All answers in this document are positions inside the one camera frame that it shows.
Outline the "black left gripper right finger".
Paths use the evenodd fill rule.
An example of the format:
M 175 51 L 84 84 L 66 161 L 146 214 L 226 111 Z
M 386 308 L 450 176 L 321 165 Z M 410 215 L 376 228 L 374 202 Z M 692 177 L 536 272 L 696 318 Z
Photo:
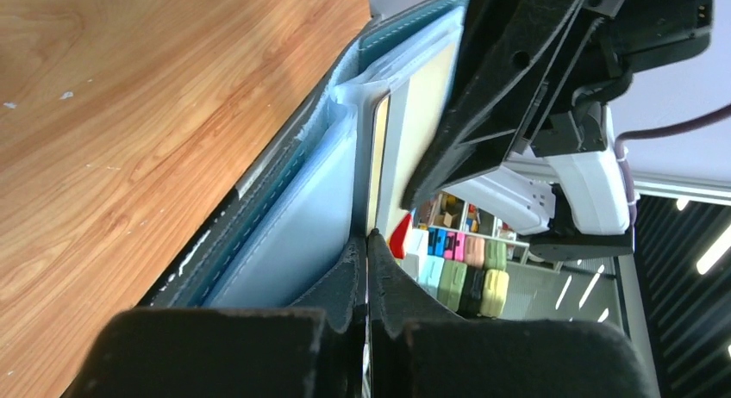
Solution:
M 618 328 L 590 321 L 468 320 L 437 302 L 367 239 L 375 397 L 651 397 Z

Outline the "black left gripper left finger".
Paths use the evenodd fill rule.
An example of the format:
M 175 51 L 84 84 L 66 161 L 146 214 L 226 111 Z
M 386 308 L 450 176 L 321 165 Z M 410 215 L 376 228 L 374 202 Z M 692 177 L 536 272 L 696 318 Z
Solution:
M 366 255 L 285 308 L 132 308 L 95 339 L 69 397 L 358 397 Z

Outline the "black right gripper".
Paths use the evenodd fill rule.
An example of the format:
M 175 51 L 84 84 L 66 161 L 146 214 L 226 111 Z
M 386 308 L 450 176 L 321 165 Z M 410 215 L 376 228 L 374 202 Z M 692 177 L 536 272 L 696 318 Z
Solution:
M 611 150 L 603 106 L 636 74 L 702 53 L 713 19 L 714 0 L 471 0 L 452 94 L 401 208 L 510 152 Z

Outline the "blue leather card holder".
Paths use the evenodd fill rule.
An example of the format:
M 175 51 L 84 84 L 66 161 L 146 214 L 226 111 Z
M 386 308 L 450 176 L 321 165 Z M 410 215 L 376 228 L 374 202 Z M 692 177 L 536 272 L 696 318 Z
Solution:
M 281 308 L 336 263 L 362 205 L 355 110 L 334 89 L 469 0 L 426 0 L 350 41 L 142 298 L 156 308 Z

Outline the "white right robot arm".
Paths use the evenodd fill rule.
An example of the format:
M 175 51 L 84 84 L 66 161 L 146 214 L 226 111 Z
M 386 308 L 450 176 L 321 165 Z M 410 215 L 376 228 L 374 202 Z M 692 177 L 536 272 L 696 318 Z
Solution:
M 636 194 L 609 103 L 710 43 L 714 0 L 469 0 L 456 75 L 399 205 L 440 190 L 552 261 L 632 251 Z

